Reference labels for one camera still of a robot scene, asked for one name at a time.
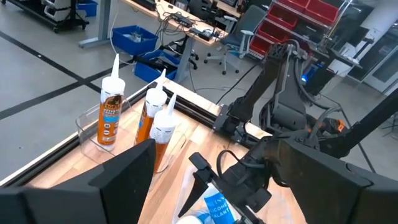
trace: standing desk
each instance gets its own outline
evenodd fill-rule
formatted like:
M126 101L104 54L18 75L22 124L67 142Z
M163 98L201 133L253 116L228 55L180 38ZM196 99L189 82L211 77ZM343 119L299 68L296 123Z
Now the standing desk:
M169 4L168 2L166 2L164 0L156 1L156 3L157 3L157 5L156 5L157 11L148 10L147 8L142 7L140 4L138 4L138 3L136 3L135 1L132 1L132 0L121 0L121 1L126 3L129 6L133 7L135 10L141 11L144 14L146 14L148 16L151 16L153 18L158 18L158 16L159 16L159 19L164 19L164 18L166 18L166 16L163 15L163 13L165 13L165 12L169 12L169 13L181 12L181 14L183 16L186 16L186 17L189 17L190 19L196 20L196 22L194 24L194 28L197 28L198 30L205 30L205 29L213 30L214 29L212 26L210 26L210 25L208 25L208 24L206 24L204 22L199 22L200 19L197 18L196 16L193 16L190 13L188 13L188 12L182 10L182 9L179 9L176 6L173 6L173 9L169 8L168 6L171 5L171 4ZM103 21L103 19L100 19L100 21L108 23L109 16L106 19L106 21L105 20ZM172 27L174 27L174 28L177 28L177 27L180 26L180 24L178 24L174 20L169 20L169 24ZM177 74L175 75L175 78L174 78L174 80L176 82L181 82L189 74L189 71L187 69L189 68L188 67L189 66L189 58L191 56L191 49L193 48L193 45L194 45L195 41L201 42L202 44L205 44L207 46L212 46L212 45L214 45L216 43L216 39L215 38L212 38L209 41L205 41L202 38L199 38L197 35L189 33L189 29L186 28L186 27L182 27L181 30L183 30L184 33L186 33L190 38L188 38L188 40L187 40L184 52L183 52L181 60L180 60L180 64L178 65ZM220 29L216 29L216 30L220 32L222 37L228 35L228 33L223 31L223 30L220 30ZM109 40L108 39L108 26L103 26L103 28L100 28L99 31L100 32L105 32L105 34L103 34L101 36L102 36L103 40L108 41ZM91 40L84 40L83 42L80 42L79 45L81 47L84 47L85 45L88 44L88 41L91 44L94 44L94 43L102 44L102 43L104 43L103 41L98 42L98 40L99 40L99 38L97 38L95 40L95 42L92 42Z
M164 83L164 87L214 115L217 115L220 111L220 107L218 105L215 105L173 81L167 80ZM135 99L140 94L142 94L142 90L131 95L127 100ZM118 132L118 140L113 154L118 154L133 146L134 136L138 127L143 104L144 99L142 98L132 104L131 107L122 114L119 128L129 130L130 134L123 134L123 132L120 131ZM228 148L229 150L232 150L238 157L242 157L248 151L243 146L234 144L233 142L222 138L218 134L215 134L211 128L199 123L197 120L192 119L186 114L183 114L180 110L174 110L174 116L177 118L178 125L167 151L169 151L169 149L177 148L178 152L175 151L174 162L171 163L169 168L162 173L152 187L152 190L148 193L139 220L140 224L171 223L185 171L187 168L192 166L188 157L194 152L199 152L205 159L207 159L212 167L215 167L216 157L224 149ZM252 134L257 138L269 135L251 123L247 124L246 129L249 134ZM43 163L45 163L43 161L48 161L46 158L52 154L60 153L68 147L69 150L65 152L63 156L60 156L59 160L50 165L44 166L39 174L31 174L31 171L29 170L32 170L32 167L43 166ZM82 153L77 133L75 133L49 149L47 152L43 153L25 167L11 174L3 181L0 181L0 186L10 182L11 180L26 177L25 182L28 182L30 186L49 188L95 167L97 165L95 161L105 161L111 158L111 156L107 155L107 152L101 152L96 148L93 149L93 152L93 154L90 154L90 157ZM233 157L225 156L221 166L223 170L226 170L226 168L235 163L236 161ZM274 195L280 195L281 198L284 199L287 204L286 207L290 210L290 216L292 219L291 223L306 223L301 209L289 188L279 187L271 179L269 190ZM286 223L286 220L283 220L284 218L285 217L277 217L276 220L268 220L268 223Z

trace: red storage drawer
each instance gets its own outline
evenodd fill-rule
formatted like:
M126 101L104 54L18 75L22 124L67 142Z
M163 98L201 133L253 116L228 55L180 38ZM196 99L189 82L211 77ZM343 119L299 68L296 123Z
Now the red storage drawer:
M286 9L273 5L267 15L267 18L292 30L297 23L297 16Z
M321 0L311 0L304 14L330 26L337 19L338 8L324 3Z
M259 55L265 55L268 52L270 43L261 39L260 37L254 36L253 41L251 42L250 49L255 51Z
M280 3L285 4L298 12L304 12L310 0L279 0Z
M267 21L261 24L257 33L275 43L282 42L290 36L286 31Z

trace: blue storage bin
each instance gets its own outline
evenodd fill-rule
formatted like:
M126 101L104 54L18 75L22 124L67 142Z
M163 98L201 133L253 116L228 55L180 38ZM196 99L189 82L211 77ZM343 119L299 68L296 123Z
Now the blue storage bin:
M98 3L92 0L86 0L85 3L77 4L77 9L86 11L86 17L94 17L97 15Z
M171 62L173 62L176 65L180 64L180 60L175 58L172 55L169 55L167 53L165 53L163 50L156 50L155 52L149 53L144 55L143 57L145 59L152 59L152 58L156 58L156 57L160 57L160 56L164 56L165 58L167 58L168 60L170 60ZM175 70L174 72L170 72L169 74L166 75L166 78L168 78L169 80L173 80L175 78L175 74L177 73L177 70ZM153 69L147 65L144 65L142 63L137 62L136 63L136 67L134 69L134 74L135 76L143 79L144 81L150 83L152 81L154 81L156 78L158 78L160 76L160 72L156 69Z
M112 43L130 55L140 55L155 50L157 36L139 26L127 26L114 28ZM141 35L141 42L134 42L125 37L126 34L138 33Z

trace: power strip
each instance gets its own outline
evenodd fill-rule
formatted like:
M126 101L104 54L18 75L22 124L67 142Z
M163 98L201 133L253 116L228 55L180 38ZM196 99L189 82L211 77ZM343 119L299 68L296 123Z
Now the power strip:
M178 13L171 14L171 18L186 28L191 28L193 25L193 22L190 19Z

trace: storage rack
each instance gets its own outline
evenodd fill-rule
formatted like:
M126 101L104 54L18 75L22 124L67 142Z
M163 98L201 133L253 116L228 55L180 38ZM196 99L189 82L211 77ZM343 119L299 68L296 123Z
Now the storage rack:
M323 12L336 11L336 14L334 16L331 15L332 18L330 15L329 17L323 17L320 12L316 13L311 11L312 8L317 7L314 6L314 4L321 4L323 6ZM272 0L266 16L263 18L263 21L256 30L255 36L252 38L249 53L258 59L262 59L272 44L282 42L290 37L302 40L316 49L322 47L328 40L331 40L331 36L338 22L350 4L351 1L346 0L342 3L340 8L336 8L322 2L322 0ZM273 16L272 12L275 11L277 14L282 14L286 17L281 19L277 16ZM309 22L324 30L321 41L316 43L308 37L293 31L298 20Z
M55 21L52 18L49 18L44 13L44 8L46 5L43 5L41 0L1 0L1 3L5 4L6 1L11 2L38 20L44 22L50 26L55 33L63 30L70 30L77 26L81 26L81 28L84 30L86 29L86 25L89 24L89 22L82 19L76 13L77 0L70 0L70 13L62 21Z

